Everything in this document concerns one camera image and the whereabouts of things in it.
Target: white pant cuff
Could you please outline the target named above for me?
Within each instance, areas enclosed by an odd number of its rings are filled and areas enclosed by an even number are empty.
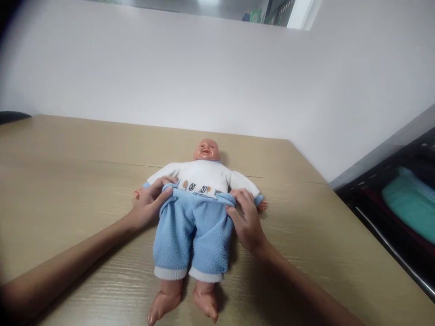
[[[219,283],[223,280],[223,274],[206,274],[198,271],[195,267],[191,267],[189,275],[201,282]]]
[[[187,274],[187,268],[184,269],[166,269],[161,267],[154,267],[154,275],[160,279],[168,281],[175,281],[183,279]]]

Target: doll face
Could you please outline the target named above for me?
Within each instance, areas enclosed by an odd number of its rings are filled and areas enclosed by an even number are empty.
[[[206,159],[210,161],[220,160],[221,155],[219,153],[218,144],[212,139],[203,139],[199,142],[196,148],[193,159]]]

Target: tabletop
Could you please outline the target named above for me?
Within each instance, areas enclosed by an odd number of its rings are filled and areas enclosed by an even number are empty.
[[[295,266],[367,325],[433,325],[435,306],[288,140],[40,115],[0,126],[0,258],[5,283],[126,214],[133,191],[212,138],[222,163],[269,202],[261,224]],[[144,325],[159,282],[155,228],[106,255],[44,325]],[[211,325],[186,279],[158,326]],[[233,237],[218,325],[303,325],[291,298]]]

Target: blue pants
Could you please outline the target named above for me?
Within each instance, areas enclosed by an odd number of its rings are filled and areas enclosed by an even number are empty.
[[[236,200],[227,193],[219,193],[217,198],[189,193],[178,189],[178,184],[167,184],[162,191],[167,187],[174,191],[160,209],[153,249],[154,274],[167,280],[184,278],[193,242],[189,275],[203,282],[222,281],[233,229],[225,205],[235,206]]]

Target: baby doll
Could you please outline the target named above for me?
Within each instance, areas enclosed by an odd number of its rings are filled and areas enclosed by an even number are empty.
[[[218,318],[214,284],[223,280],[228,268],[228,249],[233,229],[225,205],[235,206],[229,188],[245,188],[255,198],[258,209],[267,203],[258,188],[239,172],[223,166],[218,144],[203,139],[193,154],[194,161],[171,163],[148,178],[144,188],[162,176],[178,178],[172,196],[160,209],[160,221],[155,234],[154,274],[161,279],[148,314],[152,326],[174,309],[181,300],[182,280],[187,274],[190,247],[193,243],[192,267],[189,275],[197,280],[193,298],[204,313],[216,322]],[[142,189],[135,191],[139,198]]]

